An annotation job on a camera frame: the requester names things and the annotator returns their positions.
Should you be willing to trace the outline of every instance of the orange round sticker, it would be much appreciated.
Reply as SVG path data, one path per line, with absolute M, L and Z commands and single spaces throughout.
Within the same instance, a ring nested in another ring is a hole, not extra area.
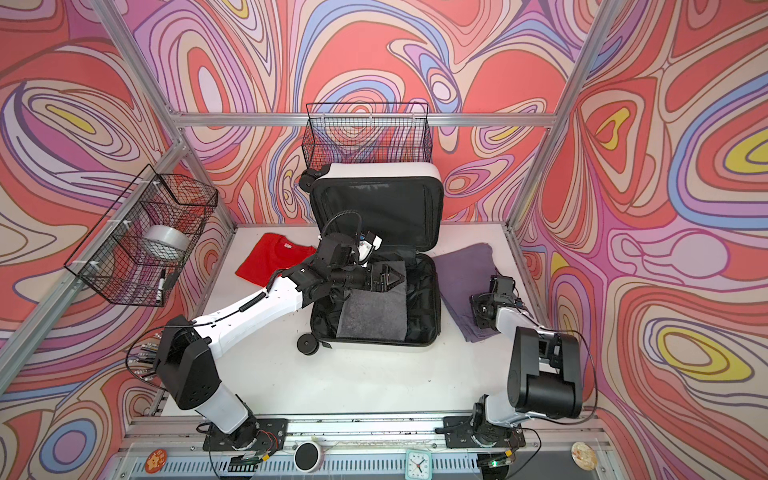
M 144 463 L 144 471 L 146 473 L 158 473 L 168 460 L 168 453 L 163 449 L 157 449 L 147 457 L 147 461 Z

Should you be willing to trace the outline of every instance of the folded purple garment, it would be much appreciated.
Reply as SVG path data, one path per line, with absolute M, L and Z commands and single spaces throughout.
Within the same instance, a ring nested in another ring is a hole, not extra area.
M 496 274 L 493 249 L 487 243 L 433 258 L 440 281 L 440 296 L 467 342 L 479 342 L 496 335 L 493 329 L 480 329 L 472 316 L 469 297 L 488 292 L 491 276 Z

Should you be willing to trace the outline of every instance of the clock face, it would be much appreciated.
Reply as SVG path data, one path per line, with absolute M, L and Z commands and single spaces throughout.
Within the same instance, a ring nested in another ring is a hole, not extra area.
M 429 480 L 432 478 L 432 456 L 429 452 L 409 451 L 406 455 L 406 478 Z

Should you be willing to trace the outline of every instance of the red t-shirt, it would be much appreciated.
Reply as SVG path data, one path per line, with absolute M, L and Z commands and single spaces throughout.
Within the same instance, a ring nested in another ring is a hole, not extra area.
M 315 247 L 296 245 L 284 235 L 265 233 L 235 274 L 258 286 L 266 286 L 272 272 L 298 265 L 316 251 Z

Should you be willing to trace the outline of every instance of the white table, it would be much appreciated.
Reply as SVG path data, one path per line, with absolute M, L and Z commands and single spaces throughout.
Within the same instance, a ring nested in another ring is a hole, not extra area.
M 232 246 L 205 309 L 211 313 L 256 288 L 235 275 L 264 233 L 294 243 L 317 245 L 316 227 L 243 227 Z M 520 279 L 501 225 L 442 225 L 440 254 L 485 242 L 502 275 Z M 518 290 L 530 304 L 522 281 Z M 321 347 L 313 356 L 296 349 L 310 331 L 311 307 L 275 320 L 240 341 L 217 360 L 219 376 L 257 415 L 363 412 L 441 412 L 471 409 L 484 393 L 506 389 L 511 342 L 497 335 L 467 343 L 442 307 L 442 332 L 435 343 L 413 353 L 338 350 Z M 189 415 L 169 400 L 162 415 Z

